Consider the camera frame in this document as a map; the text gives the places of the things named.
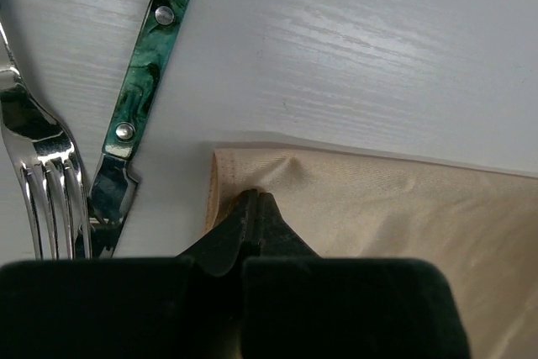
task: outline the napkin fold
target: napkin fold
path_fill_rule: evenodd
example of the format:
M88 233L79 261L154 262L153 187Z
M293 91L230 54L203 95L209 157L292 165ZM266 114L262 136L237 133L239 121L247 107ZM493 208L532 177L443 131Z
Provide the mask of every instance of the napkin fold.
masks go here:
M206 230L256 187L275 196L321 256L438 266L475 359L538 355L538 179L312 150L220 149Z

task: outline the cutlery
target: cutlery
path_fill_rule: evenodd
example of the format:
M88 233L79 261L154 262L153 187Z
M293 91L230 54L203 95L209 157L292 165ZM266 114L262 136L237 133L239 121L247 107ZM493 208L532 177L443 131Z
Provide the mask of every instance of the cutlery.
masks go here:
M95 257L112 256L133 203L138 183L129 175L129 164L140 145L188 2L150 0L147 8L89 194ZM82 254L82 247L78 240L77 254Z
M66 128L32 96L21 76L0 20L0 127L9 158L23 190L34 253L45 258L40 216L45 216L50 257L61 257L57 210L61 211L66 257L75 256L75 238L82 232L80 257L90 257L87 200L75 143ZM82 224L75 225L73 208Z

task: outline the black object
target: black object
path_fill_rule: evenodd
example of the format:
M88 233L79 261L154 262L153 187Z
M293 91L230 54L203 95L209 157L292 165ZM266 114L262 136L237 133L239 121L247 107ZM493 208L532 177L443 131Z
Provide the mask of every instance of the black object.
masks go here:
M430 264L321 259L269 193L242 193L179 257L0 271L2 357L468 358Z

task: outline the steak knife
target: steak knife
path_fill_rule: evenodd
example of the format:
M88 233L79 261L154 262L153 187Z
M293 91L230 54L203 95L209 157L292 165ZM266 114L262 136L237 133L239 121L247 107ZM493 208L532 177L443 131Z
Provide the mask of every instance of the steak knife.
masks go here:
M92 257L110 257L118 244L138 186L129 175L129 164L140 145L188 2L150 0L89 193ZM84 256L80 235L76 256Z

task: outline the white table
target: white table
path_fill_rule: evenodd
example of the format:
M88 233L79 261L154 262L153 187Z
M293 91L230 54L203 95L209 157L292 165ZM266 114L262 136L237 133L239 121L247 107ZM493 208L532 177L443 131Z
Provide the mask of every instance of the white table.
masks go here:
M3 2L23 70L92 177L148 0ZM211 150L227 142L538 174L537 3L192 0L133 164L143 181L117 256L170 256L201 235ZM0 177L0 263L32 258L3 146Z

